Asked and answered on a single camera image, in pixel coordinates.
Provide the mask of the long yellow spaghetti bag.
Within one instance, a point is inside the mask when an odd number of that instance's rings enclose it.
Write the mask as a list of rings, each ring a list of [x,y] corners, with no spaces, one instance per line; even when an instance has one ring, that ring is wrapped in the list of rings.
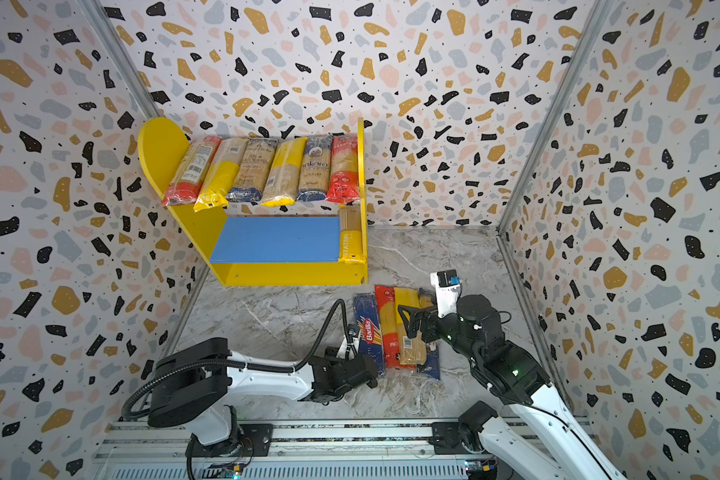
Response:
[[[240,170],[247,144],[248,140],[242,137],[221,141],[193,206],[195,212],[228,205],[227,195]]]

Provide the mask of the blue Barilla spaghetti bag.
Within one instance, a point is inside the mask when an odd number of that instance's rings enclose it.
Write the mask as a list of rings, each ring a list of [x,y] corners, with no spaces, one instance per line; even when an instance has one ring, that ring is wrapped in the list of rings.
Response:
[[[373,293],[353,296],[356,323],[360,328],[358,352],[374,361],[378,374],[385,375],[386,364],[382,342],[381,322],[376,297]]]

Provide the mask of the yellow top spaghetti bag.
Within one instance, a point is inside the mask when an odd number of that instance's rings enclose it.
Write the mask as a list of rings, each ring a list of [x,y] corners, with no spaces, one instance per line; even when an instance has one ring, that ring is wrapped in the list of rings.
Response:
[[[277,146],[262,193],[263,206],[279,207],[295,203],[306,142],[307,138],[301,137]]]

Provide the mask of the dark blue spaghetti bag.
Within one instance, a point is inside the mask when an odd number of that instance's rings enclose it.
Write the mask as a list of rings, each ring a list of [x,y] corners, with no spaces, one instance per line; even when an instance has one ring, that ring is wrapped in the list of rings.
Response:
[[[268,179],[278,141],[253,138],[243,154],[240,169],[226,198],[229,202],[259,202]]]

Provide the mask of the blue white spaghetti bag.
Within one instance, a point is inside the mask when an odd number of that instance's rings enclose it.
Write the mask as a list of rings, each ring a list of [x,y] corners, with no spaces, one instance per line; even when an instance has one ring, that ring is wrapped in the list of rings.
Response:
[[[332,135],[307,138],[300,168],[298,201],[314,202],[326,199],[330,182],[332,144]]]

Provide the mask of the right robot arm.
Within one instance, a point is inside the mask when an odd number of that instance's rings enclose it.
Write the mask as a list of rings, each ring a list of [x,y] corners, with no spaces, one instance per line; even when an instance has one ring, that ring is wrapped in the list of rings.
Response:
[[[436,307],[398,309],[407,333],[442,340],[469,363],[472,377],[517,415],[544,445],[517,434],[498,411],[477,402],[459,418],[462,445],[505,462],[523,479],[620,479],[572,415],[550,376],[524,348],[508,340],[501,314],[483,295],[466,295],[440,312]]]

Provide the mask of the red label spaghetti bag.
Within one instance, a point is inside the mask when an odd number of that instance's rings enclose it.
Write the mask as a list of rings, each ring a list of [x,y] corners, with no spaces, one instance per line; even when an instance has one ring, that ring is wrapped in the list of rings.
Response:
[[[221,141],[211,135],[190,144],[163,196],[163,206],[191,205],[197,201]]]

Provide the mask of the yellow spaghetti bag with text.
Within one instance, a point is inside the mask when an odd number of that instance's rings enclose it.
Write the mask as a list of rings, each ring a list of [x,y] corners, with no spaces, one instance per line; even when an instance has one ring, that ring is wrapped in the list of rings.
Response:
[[[364,263],[362,237],[363,217],[359,206],[346,206],[339,210],[339,254],[343,263]]]

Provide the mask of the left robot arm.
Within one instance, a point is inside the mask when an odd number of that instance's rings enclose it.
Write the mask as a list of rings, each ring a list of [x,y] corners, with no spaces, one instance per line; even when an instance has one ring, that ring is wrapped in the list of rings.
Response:
[[[305,364],[262,360],[233,352],[225,338],[215,337],[157,363],[147,424],[184,426],[200,444],[211,446],[236,436],[235,400],[257,396],[329,404],[363,385],[376,387],[377,379],[368,355],[311,356]]]

